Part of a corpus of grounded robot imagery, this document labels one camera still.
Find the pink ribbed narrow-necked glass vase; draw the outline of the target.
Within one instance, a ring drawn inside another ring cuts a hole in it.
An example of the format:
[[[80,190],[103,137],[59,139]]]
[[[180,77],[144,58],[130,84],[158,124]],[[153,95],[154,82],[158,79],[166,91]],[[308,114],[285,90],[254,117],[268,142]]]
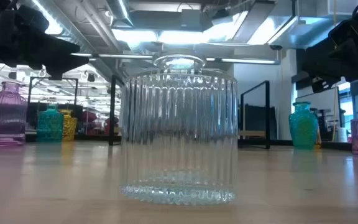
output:
[[[0,91],[0,146],[21,146],[25,141],[28,103],[17,82],[2,82]]]

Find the clear ribbed cylindrical glass vase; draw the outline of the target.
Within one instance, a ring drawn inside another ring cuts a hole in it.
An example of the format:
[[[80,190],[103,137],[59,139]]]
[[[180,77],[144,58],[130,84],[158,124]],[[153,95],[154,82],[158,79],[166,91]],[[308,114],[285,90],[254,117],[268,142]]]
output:
[[[137,200],[234,200],[237,80],[195,54],[160,52],[123,90],[120,190]]]

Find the yellow diamond-pattern glass vase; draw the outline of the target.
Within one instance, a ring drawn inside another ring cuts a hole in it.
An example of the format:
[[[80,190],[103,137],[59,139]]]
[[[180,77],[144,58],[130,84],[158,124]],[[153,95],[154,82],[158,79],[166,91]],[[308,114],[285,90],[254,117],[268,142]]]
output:
[[[63,140],[73,141],[76,133],[77,118],[73,117],[72,110],[60,109],[63,114]]]

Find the white bin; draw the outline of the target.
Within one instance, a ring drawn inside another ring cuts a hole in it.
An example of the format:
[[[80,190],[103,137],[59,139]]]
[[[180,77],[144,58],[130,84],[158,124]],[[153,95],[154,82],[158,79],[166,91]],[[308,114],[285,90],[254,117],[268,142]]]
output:
[[[337,129],[337,142],[348,142],[346,128],[339,127]]]

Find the teal bulbous flared glass vase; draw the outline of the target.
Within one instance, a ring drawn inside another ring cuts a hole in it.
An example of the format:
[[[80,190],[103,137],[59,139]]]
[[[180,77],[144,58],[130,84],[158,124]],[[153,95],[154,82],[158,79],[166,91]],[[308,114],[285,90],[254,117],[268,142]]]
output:
[[[288,117],[290,134],[295,149],[313,150],[318,133],[318,120],[310,110],[310,102],[295,102],[295,112]]]

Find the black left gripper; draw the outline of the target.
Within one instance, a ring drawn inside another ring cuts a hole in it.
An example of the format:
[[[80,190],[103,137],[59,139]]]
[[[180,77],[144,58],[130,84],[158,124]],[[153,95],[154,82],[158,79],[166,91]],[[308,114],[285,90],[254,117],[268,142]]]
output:
[[[26,65],[45,69],[51,76],[63,74],[64,67],[79,67],[88,57],[72,55],[80,46],[45,33],[49,21],[19,0],[0,0],[0,63],[10,67]]]

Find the teal square diamond-pattern glass vase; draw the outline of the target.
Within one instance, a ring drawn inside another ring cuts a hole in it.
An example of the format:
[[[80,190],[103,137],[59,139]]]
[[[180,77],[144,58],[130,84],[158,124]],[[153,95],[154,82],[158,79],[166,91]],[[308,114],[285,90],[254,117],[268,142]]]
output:
[[[64,116],[57,105],[49,104],[39,113],[37,122],[37,140],[40,142],[61,142],[63,139]]]

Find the black monitor panel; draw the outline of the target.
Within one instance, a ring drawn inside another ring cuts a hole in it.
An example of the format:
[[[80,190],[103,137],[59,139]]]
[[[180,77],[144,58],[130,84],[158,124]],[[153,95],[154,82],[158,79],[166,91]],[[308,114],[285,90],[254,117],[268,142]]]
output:
[[[270,138],[277,140],[277,120],[275,115],[275,108],[270,108]],[[264,106],[252,106],[246,104],[244,107],[244,128],[250,131],[265,131],[266,130],[266,115]]]

